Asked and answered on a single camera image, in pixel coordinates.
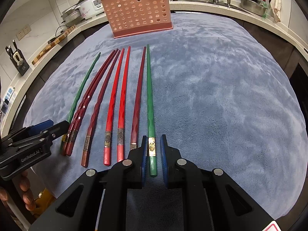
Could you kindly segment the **person left hand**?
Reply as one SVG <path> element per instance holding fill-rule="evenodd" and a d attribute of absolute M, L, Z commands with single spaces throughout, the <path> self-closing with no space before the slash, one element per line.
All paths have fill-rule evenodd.
<path fill-rule="evenodd" d="M 28 211 L 33 211 L 36 208 L 33 193 L 30 189 L 30 180 L 28 179 L 28 171 L 23 171 L 17 180 L 17 185 L 22 191 L 23 202 Z"/>

